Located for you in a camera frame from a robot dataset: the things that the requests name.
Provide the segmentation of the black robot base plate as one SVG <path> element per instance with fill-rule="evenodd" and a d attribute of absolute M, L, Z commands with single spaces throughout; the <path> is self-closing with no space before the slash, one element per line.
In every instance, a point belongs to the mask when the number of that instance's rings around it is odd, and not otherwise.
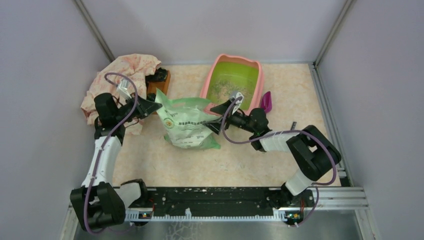
<path fill-rule="evenodd" d="M 155 217 L 268 217 L 280 208 L 313 207 L 311 190 L 289 196 L 279 187 L 156 187 L 129 207 L 153 209 Z"/>

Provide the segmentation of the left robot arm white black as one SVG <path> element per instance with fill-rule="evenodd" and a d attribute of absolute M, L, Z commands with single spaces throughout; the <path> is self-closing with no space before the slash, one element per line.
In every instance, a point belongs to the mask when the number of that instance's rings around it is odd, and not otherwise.
<path fill-rule="evenodd" d="M 98 113 L 94 122 L 94 155 L 81 186 L 70 193 L 78 221 L 90 234 L 122 224 L 132 203 L 138 207 L 149 203 L 150 193 L 142 179 L 124 182 L 118 188 L 113 187 L 112 180 L 124 143 L 124 124 L 134 118 L 142 120 L 162 107 L 162 104 L 140 96 L 131 97 L 118 107 L 110 93 L 96 96 L 94 103 Z"/>

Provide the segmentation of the green cat litter bag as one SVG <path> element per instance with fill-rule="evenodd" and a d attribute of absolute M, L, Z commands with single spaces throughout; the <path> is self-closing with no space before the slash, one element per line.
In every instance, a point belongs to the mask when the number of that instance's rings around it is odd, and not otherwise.
<path fill-rule="evenodd" d="M 220 149 L 213 131 L 204 124 L 218 119 L 204 109 L 211 103 L 201 97 L 169 99 L 161 90 L 156 90 L 155 102 L 162 105 L 156 111 L 166 134 L 164 139 L 175 147 L 189 150 Z"/>

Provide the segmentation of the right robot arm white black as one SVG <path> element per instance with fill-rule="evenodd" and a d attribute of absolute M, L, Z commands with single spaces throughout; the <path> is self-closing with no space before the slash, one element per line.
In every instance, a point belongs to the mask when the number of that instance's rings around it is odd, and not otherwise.
<path fill-rule="evenodd" d="M 298 170 L 281 187 L 281 199 L 287 206 L 295 206 L 301 200 L 301 193 L 313 184 L 318 185 L 327 172 L 333 173 L 329 184 L 335 181 L 342 156 L 316 126 L 272 131 L 263 108 L 254 108 L 246 114 L 238 109 L 234 100 L 207 107 L 206 111 L 219 116 L 217 120 L 204 123 L 214 133 L 225 135 L 229 126 L 234 126 L 252 134 L 244 143 L 250 143 L 256 151 L 292 154 Z"/>

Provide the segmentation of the magenta plastic litter scoop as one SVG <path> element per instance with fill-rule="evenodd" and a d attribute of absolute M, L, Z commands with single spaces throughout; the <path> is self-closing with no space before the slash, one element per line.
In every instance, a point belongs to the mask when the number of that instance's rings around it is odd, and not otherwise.
<path fill-rule="evenodd" d="M 260 108 L 264 110 L 266 114 L 268 114 L 273 109 L 272 104 L 272 93 L 267 91 L 261 98 Z"/>

